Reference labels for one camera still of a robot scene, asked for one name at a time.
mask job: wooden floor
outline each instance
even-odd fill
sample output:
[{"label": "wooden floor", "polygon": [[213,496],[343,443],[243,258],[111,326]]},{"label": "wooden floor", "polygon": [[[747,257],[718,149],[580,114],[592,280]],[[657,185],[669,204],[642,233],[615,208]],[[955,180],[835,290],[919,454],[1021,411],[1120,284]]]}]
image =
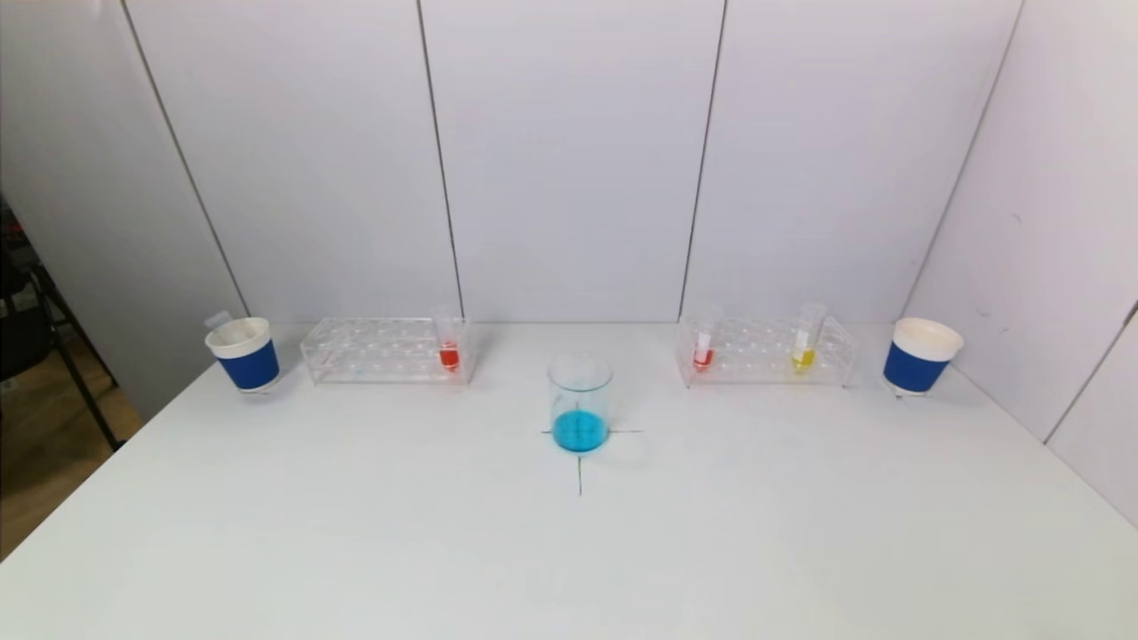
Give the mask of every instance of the wooden floor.
[{"label": "wooden floor", "polygon": [[[123,391],[81,340],[72,356],[119,438],[142,427]],[[0,396],[0,559],[15,549],[107,458],[110,449],[58,353],[17,376]]]}]

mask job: black chair leg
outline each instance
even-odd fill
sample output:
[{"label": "black chair leg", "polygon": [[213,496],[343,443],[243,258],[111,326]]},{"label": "black chair leg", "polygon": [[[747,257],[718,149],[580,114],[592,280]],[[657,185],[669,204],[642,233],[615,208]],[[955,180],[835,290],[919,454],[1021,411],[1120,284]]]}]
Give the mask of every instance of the black chair leg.
[{"label": "black chair leg", "polygon": [[110,369],[107,367],[107,363],[102,361],[102,356],[99,355],[99,352],[94,348],[94,345],[91,344],[91,338],[86,337],[86,331],[83,330],[83,326],[80,325],[77,320],[75,320],[75,314],[72,313],[72,310],[69,306],[67,306],[67,302],[64,300],[64,296],[60,295],[59,289],[56,288],[56,282],[51,279],[50,276],[48,276],[46,270],[40,271],[36,274],[42,280],[41,284],[43,285],[43,294],[47,295],[51,300],[51,302],[56,304],[56,306],[59,307],[59,311],[61,311],[64,314],[64,321],[71,325],[73,329],[75,329],[75,333],[79,334],[79,338],[83,340],[83,344],[86,345],[86,350],[90,351],[94,355],[94,359],[99,361],[99,366],[102,367],[102,370],[107,372],[107,377],[110,378],[110,386],[117,387],[118,380],[115,379],[115,376],[110,372]]},{"label": "black chair leg", "polygon": [[115,432],[110,430],[110,425],[107,424],[107,419],[102,417],[102,411],[99,411],[99,405],[94,402],[94,397],[91,395],[91,389],[86,388],[86,383],[83,381],[82,374],[79,372],[79,368],[75,367],[75,362],[71,359],[71,354],[67,353],[67,346],[64,345],[63,338],[59,337],[59,333],[55,327],[51,327],[51,339],[56,343],[56,350],[59,351],[59,356],[64,359],[64,364],[67,367],[67,372],[71,374],[72,379],[75,380],[75,386],[79,387],[80,395],[83,396],[83,402],[86,403],[88,410],[91,411],[91,416],[94,417],[94,424],[98,425],[99,432],[102,433],[102,437],[107,440],[107,444],[110,445],[110,451],[118,451],[118,448],[123,445],[123,441],[115,436]]},{"label": "black chair leg", "polygon": [[83,375],[80,374],[79,367],[75,367],[75,361],[72,360],[71,353],[67,352],[67,346],[64,344],[64,339],[59,335],[59,329],[56,328],[55,319],[51,318],[51,307],[48,306],[47,296],[43,295],[43,290],[39,287],[34,279],[32,280],[32,286],[35,288],[35,300],[40,304],[40,311],[43,313],[43,321],[48,325],[48,331],[51,334],[51,342],[55,343],[56,351],[58,351],[59,356],[64,359],[64,366],[67,367],[67,372],[71,374],[72,380],[74,380],[75,386],[79,387],[79,393],[83,396],[83,402],[86,403],[88,410],[91,411],[91,416],[94,418],[94,424],[99,427],[99,433],[102,434],[102,437],[106,438],[112,453],[118,451],[118,449],[123,445],[123,441],[118,440],[118,437],[115,436],[115,432],[110,430],[110,425],[108,425],[107,419],[102,417],[102,411],[99,410],[99,404],[94,401],[94,396],[91,395],[91,389],[86,388]]}]

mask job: test tube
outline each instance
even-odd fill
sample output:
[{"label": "test tube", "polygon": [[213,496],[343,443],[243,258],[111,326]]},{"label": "test tube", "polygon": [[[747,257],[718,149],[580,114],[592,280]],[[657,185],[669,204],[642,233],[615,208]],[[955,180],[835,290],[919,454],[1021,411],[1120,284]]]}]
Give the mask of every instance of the test tube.
[{"label": "test tube", "polygon": [[805,374],[814,364],[814,347],[818,344],[818,334],[822,333],[822,321],[825,319],[826,305],[802,305],[798,317],[798,331],[794,334],[794,348],[790,355],[797,372]]},{"label": "test tube", "polygon": [[692,350],[692,366],[696,371],[707,371],[715,358],[715,333],[723,319],[723,307],[708,304],[695,315],[695,348]]},{"label": "test tube", "polygon": [[435,336],[438,338],[438,359],[447,371],[459,370],[459,330],[456,318],[448,306],[435,309]]}]

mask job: red liquid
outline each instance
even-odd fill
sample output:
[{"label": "red liquid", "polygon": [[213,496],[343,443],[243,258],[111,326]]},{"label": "red liquid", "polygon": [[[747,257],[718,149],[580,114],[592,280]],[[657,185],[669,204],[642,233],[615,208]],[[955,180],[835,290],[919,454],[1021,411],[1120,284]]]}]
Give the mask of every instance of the red liquid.
[{"label": "red liquid", "polygon": [[459,345],[444,343],[438,347],[438,359],[443,361],[443,367],[447,371],[456,370],[459,368]]},{"label": "red liquid", "polygon": [[708,367],[711,366],[711,359],[715,358],[715,350],[709,348],[707,353],[703,354],[703,360],[699,360],[699,352],[692,353],[692,363],[695,364],[696,371],[707,371]]}]

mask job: chair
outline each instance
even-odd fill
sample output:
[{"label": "chair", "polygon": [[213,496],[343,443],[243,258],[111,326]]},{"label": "chair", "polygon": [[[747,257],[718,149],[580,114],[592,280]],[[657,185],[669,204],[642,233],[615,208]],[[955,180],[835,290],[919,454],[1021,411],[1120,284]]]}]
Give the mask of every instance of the chair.
[{"label": "chair", "polygon": [[[58,295],[58,290],[55,289],[55,284],[47,274],[47,270],[40,264],[31,265],[26,271],[19,270],[15,266],[7,247],[0,245],[0,253],[2,253],[2,256],[0,256],[0,289],[2,289],[3,300],[8,307],[8,314],[0,320],[0,338],[2,338],[2,344],[0,344],[2,346],[2,350],[0,350],[0,379],[7,380],[43,362],[52,348],[59,351],[64,366],[67,367],[67,372],[71,374],[72,380],[79,387],[79,393],[83,396],[83,402],[86,403],[88,410],[94,417],[94,422],[98,425],[99,432],[102,433],[102,437],[106,438],[110,450],[117,451],[123,445],[123,441],[115,436],[115,433],[110,430],[110,426],[107,425],[106,418],[102,417],[102,412],[99,411],[99,405],[91,395],[91,391],[86,387],[86,383],[83,381],[83,376],[80,375],[79,369],[75,367],[75,361],[72,360],[59,335],[59,325],[72,325],[80,337],[88,344],[88,347],[91,348],[91,353],[99,359],[99,363],[102,364],[104,369],[107,366],[91,346],[90,340],[86,339],[86,334],[75,322],[67,304],[63,302],[63,296]],[[32,288],[35,290],[38,304],[35,309],[16,311],[13,296],[24,290],[28,282],[31,282]],[[66,320],[57,322],[53,319],[51,306],[48,303],[48,295],[51,295]],[[110,379],[113,384],[117,384],[114,377]]]}]

